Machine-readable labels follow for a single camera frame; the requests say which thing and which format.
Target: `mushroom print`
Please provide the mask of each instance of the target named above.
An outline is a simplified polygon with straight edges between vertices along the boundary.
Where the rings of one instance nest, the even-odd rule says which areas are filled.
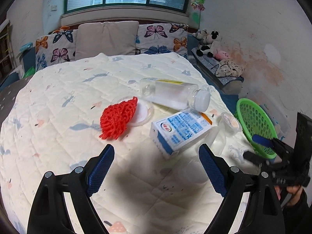
[[[109,227],[108,232],[110,234],[127,234],[127,230],[121,222],[115,222]]]

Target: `bed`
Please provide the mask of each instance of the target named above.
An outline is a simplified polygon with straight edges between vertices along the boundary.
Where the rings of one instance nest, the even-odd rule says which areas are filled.
[[[116,97],[138,95],[139,81],[145,77],[207,85],[176,53],[99,54],[38,71],[12,98],[15,103],[0,132],[0,185],[8,218],[19,233],[27,231],[32,201],[44,173],[59,175],[84,166],[108,143],[115,148],[115,159],[91,201],[110,233],[201,234],[206,230],[222,197],[209,181],[203,188],[189,189],[176,184],[173,175],[180,162],[196,156],[202,140],[165,161],[149,138],[151,122],[176,111],[154,105],[147,124],[128,129],[116,141],[99,138],[104,108]],[[229,112],[218,91],[208,88],[212,98],[206,114],[216,117]],[[238,133],[227,140],[222,157],[229,166],[257,173],[242,157],[246,150],[252,147]],[[230,233],[238,230],[247,202],[245,194]],[[75,232],[83,233],[68,195],[66,203]]]

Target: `white quilt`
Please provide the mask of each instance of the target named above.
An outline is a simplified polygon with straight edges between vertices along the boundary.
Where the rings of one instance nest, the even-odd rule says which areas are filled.
[[[174,110],[154,105],[149,123],[128,129],[116,141],[99,138],[103,110],[117,96],[138,95],[144,77],[197,83],[199,87],[206,84],[201,74],[175,53],[99,54],[40,70],[18,93],[0,133],[0,183],[5,208],[20,233],[26,233],[44,173],[59,175],[84,166],[107,143],[114,146],[115,159],[91,200],[111,234],[201,234],[206,230],[222,197],[210,182],[192,190],[177,184],[173,174],[179,162],[197,154],[202,142],[165,161],[149,138],[151,121]],[[228,112],[215,88],[209,86],[209,90],[212,97],[207,115]],[[239,133],[228,138],[222,156],[229,166],[255,172],[242,157],[246,150],[252,150],[251,145]],[[245,195],[230,233],[238,230],[247,199]],[[68,211],[75,231],[83,233],[70,203]]]

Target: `window frame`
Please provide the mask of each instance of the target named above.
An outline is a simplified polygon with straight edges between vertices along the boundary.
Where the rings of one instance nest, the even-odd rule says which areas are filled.
[[[64,14],[69,14],[71,12],[76,12],[76,11],[83,11],[83,10],[87,10],[87,9],[92,9],[92,8],[98,8],[98,7],[108,7],[108,6],[125,6],[125,5],[130,5],[130,6],[143,6],[143,7],[154,7],[154,8],[160,8],[160,9],[167,9],[170,11],[177,11],[177,12],[181,12],[181,13],[186,13],[186,10],[188,8],[188,3],[189,0],[185,0],[184,2],[184,6],[183,9],[177,9],[177,8],[173,8],[173,7],[169,7],[169,6],[165,6],[165,5],[159,5],[159,4],[153,4],[150,3],[150,0],[146,0],[146,3],[105,3],[106,0],[103,0],[103,2],[101,4],[94,4],[94,5],[88,5],[88,6],[84,6],[81,8],[76,8],[73,10],[67,10],[67,5],[68,5],[68,0],[64,0]]]

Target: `metal screw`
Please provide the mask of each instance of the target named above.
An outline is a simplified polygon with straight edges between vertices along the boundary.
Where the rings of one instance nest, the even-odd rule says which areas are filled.
[[[267,178],[267,177],[269,176],[269,174],[267,174],[266,172],[261,172],[261,176],[262,176],[263,178]]]
[[[237,173],[237,172],[239,172],[239,168],[236,167],[236,166],[232,166],[231,167],[231,171],[234,172],[234,173]]]
[[[81,166],[75,169],[75,173],[81,173],[82,171],[83,171],[83,168]]]
[[[46,173],[44,174],[44,176],[45,176],[46,178],[49,178],[49,177],[52,176],[52,172],[46,172]]]

